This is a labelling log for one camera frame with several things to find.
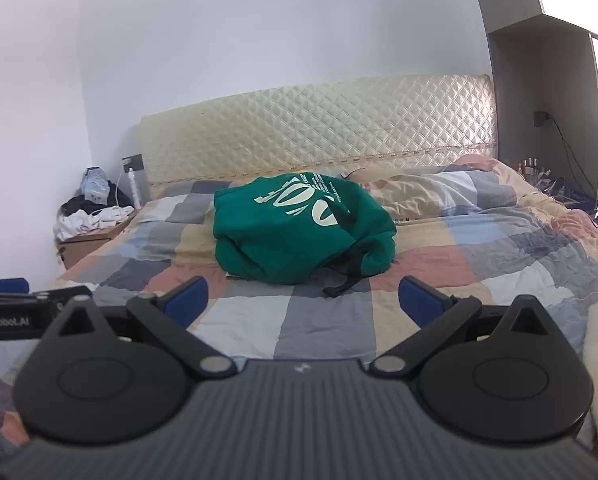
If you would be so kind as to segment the green hooded sweatshirt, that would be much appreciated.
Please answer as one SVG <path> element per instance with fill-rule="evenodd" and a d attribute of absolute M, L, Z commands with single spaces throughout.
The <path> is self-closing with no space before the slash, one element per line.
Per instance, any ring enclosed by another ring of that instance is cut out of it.
<path fill-rule="evenodd" d="M 214 255 L 229 275 L 297 285 L 331 269 L 345 281 L 324 289 L 338 297 L 395 259 L 397 228 L 361 185 L 301 172 L 222 188 L 213 197 Z"/>

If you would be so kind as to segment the pile of clothes on nightstand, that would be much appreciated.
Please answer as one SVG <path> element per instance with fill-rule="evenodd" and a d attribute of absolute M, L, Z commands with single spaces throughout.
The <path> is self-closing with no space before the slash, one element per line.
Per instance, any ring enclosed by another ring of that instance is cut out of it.
<path fill-rule="evenodd" d="M 78 193 L 58 210 L 54 234 L 58 242 L 115 228 L 130 219 L 135 208 L 100 167 L 88 167 Z"/>

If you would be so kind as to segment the wooden bedside table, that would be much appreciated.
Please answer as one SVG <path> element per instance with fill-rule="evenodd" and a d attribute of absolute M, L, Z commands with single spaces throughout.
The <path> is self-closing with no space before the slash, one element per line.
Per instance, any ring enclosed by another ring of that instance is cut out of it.
<path fill-rule="evenodd" d="M 101 248 L 101 246 L 104 246 L 110 240 L 114 240 L 128 227 L 135 216 L 136 213 L 132 212 L 128 216 L 128 219 L 123 220 L 113 228 L 95 230 L 70 238 L 70 240 L 65 240 L 64 242 L 58 242 L 57 252 L 64 268 L 66 270 L 71 269 L 72 266 L 75 266 L 84 257 L 95 252 L 95 250 Z"/>

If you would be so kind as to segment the patchwork checked quilt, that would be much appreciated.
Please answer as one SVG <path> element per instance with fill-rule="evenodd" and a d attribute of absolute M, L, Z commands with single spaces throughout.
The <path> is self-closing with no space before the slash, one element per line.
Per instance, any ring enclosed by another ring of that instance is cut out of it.
<path fill-rule="evenodd" d="M 324 289 L 328 270 L 299 285 L 237 280 L 215 262 L 213 195 L 223 181 L 183 181 L 165 188 L 112 242 L 57 278 L 84 285 L 100 306 L 140 292 L 164 295 L 190 278 L 209 289 L 192 333 L 236 361 L 369 361 L 415 333 L 400 307 L 408 275 L 456 297 L 509 304 L 537 297 L 576 349 L 598 320 L 598 227 L 557 203 L 494 159 L 464 156 L 422 170 L 355 170 L 360 184 L 395 221 L 395 260 L 338 298 Z"/>

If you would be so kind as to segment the cream quilted headboard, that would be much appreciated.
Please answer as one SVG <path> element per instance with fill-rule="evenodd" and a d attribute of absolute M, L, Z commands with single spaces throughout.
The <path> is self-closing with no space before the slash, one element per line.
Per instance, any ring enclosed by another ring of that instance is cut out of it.
<path fill-rule="evenodd" d="M 497 153 L 496 95 L 486 75 L 298 84 L 146 115 L 136 138 L 152 188 L 365 165 L 441 166 Z"/>

